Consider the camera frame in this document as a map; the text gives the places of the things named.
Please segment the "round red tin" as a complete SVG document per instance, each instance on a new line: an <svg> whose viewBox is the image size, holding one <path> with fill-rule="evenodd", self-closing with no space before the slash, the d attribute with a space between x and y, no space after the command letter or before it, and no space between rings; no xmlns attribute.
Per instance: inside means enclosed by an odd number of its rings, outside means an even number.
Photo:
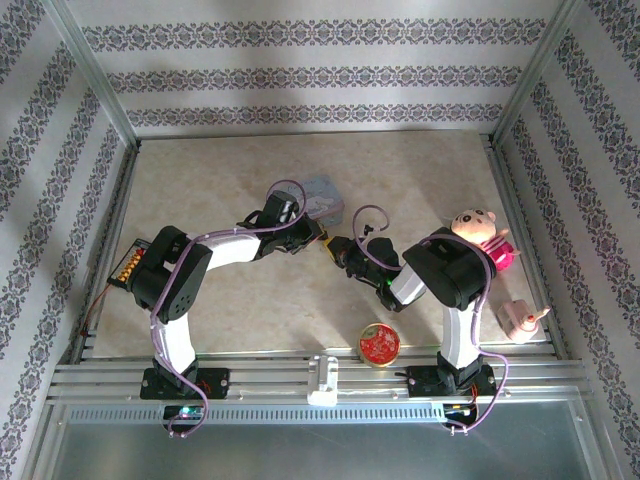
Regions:
<svg viewBox="0 0 640 480"><path fill-rule="evenodd" d="M385 323L366 326L358 339L359 358L374 368L384 368L395 362L401 342L397 332Z"/></svg>

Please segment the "plush doll in pink stripes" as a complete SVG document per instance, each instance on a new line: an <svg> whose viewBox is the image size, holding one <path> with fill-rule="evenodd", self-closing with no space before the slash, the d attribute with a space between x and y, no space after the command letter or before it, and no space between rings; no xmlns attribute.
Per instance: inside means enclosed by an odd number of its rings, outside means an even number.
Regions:
<svg viewBox="0 0 640 480"><path fill-rule="evenodd" d="M486 209L464 210L453 218L451 230L486 253L497 271L507 270L520 254L508 239L510 230L498 229L495 213Z"/></svg>

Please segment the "small pink toy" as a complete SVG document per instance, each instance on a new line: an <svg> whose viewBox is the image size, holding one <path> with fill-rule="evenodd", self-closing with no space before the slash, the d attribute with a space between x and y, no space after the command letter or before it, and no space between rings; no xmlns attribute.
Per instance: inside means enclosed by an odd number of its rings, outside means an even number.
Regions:
<svg viewBox="0 0 640 480"><path fill-rule="evenodd" d="M525 300L518 299L503 303L497 316L507 337L516 344L524 344L533 338L541 319L550 311L550 306L534 310Z"/></svg>

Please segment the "black board with gold plugs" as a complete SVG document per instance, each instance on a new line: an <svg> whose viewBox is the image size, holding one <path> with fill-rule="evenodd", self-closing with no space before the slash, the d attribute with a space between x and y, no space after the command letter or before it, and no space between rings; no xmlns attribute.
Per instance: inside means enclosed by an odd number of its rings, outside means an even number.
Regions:
<svg viewBox="0 0 640 480"><path fill-rule="evenodd" d="M126 289L133 270L139 264L150 245L149 241L140 238L136 239L110 273L107 283L116 288Z"/></svg>

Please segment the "grey metal sheet panel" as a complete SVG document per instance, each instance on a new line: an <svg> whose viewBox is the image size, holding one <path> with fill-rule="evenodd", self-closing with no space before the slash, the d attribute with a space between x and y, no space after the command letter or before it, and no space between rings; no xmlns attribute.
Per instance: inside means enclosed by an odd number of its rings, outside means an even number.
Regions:
<svg viewBox="0 0 640 480"><path fill-rule="evenodd" d="M210 426L186 440L158 426L72 425L52 480L590 480L553 430L447 435L431 425Z"/></svg>

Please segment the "small circuit board with led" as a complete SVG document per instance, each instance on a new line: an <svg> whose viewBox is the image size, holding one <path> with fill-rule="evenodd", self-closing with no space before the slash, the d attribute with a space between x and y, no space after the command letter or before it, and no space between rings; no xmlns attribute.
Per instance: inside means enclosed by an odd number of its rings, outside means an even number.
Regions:
<svg viewBox="0 0 640 480"><path fill-rule="evenodd" d="M168 405L163 411L163 421L174 422L198 422L204 414L201 405Z"/></svg>

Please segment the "white centre bracket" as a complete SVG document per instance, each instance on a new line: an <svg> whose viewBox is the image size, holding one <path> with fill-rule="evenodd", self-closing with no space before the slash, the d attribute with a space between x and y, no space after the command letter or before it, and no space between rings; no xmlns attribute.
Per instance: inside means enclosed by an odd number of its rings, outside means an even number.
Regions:
<svg viewBox="0 0 640 480"><path fill-rule="evenodd" d="M335 356L312 356L308 362L307 403L316 407L335 407L338 376L339 362Z"/></svg>

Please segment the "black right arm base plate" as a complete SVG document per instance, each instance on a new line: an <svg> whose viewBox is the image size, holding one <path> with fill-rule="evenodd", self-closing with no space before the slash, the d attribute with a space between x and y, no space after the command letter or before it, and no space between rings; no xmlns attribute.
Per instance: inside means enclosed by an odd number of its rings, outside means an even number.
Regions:
<svg viewBox="0 0 640 480"><path fill-rule="evenodd" d="M493 369L482 365L479 369L454 375L437 366L409 366L406 368L407 388L411 398L468 396L476 387L481 396L494 395L497 383Z"/></svg>

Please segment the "aluminium rail frame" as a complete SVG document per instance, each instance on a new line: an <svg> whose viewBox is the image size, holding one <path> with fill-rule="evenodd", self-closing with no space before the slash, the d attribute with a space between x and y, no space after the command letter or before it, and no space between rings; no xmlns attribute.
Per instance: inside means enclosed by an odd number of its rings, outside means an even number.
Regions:
<svg viewBox="0 0 640 480"><path fill-rule="evenodd" d="M508 359L489 359L497 381L505 384L502 403L590 400L594 390L584 364L562 360L548 343L529 346L500 345ZM389 367L364 364L356 351L337 348L328 355L338 360L338 402L407 402L403 378L406 367L433 365L435 348L404 347ZM306 351L241 352L211 354L201 364L229 371L226 403L304 405L307 402L310 353ZM143 405L140 390L147 357L88 359L75 365L59 365L45 396L48 405Z"/></svg>

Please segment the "aluminium side rail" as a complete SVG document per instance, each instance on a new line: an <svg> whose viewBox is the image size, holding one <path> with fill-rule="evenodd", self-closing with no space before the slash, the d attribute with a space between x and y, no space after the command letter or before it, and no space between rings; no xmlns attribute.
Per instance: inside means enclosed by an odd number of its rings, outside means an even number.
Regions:
<svg viewBox="0 0 640 480"><path fill-rule="evenodd" d="M76 364L81 359L92 316L102 295L109 287L106 277L117 245L115 237L119 232L118 222L122 215L125 203L124 198L130 186L138 151L135 151L132 147L127 147L124 151L111 191L109 204L100 226L99 235L94 242L92 250L94 264L89 271L89 283L84 303L80 308L78 320L71 331L69 345L62 360L65 364Z"/></svg>
<svg viewBox="0 0 640 480"><path fill-rule="evenodd" d="M493 137L480 136L489 167L496 184L508 227L516 245L522 249L519 268L524 274L527 287L537 306L550 306L551 313L543 321L545 334L553 344L555 354L562 360L581 357L568 337L566 303L561 292L561 281L557 276L557 257L553 244L546 238L533 191L523 182L524 169L511 165L512 158L506 156L501 147L494 145Z"/></svg>

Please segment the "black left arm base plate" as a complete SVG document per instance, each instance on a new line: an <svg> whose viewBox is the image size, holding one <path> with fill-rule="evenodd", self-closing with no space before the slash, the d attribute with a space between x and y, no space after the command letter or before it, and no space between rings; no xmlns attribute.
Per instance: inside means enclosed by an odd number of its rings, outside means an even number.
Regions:
<svg viewBox="0 0 640 480"><path fill-rule="evenodd" d="M190 382L210 400L224 400L230 385L226 368L199 368ZM156 368L144 371L139 396L143 400L198 400L201 395L175 376Z"/></svg>

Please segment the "aluminium corner post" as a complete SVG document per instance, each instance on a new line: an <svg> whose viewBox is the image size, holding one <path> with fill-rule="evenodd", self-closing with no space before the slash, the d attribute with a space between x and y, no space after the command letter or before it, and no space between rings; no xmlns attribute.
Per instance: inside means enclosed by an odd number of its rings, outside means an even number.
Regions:
<svg viewBox="0 0 640 480"><path fill-rule="evenodd" d="M128 147L138 151L139 137L66 0L40 1L119 137Z"/></svg>
<svg viewBox="0 0 640 480"><path fill-rule="evenodd" d="M499 120L489 135L496 148L504 142L511 126L516 122L535 85L544 73L554 51L564 38L584 0L560 0L551 16L530 60L522 71L514 92L506 102Z"/></svg>

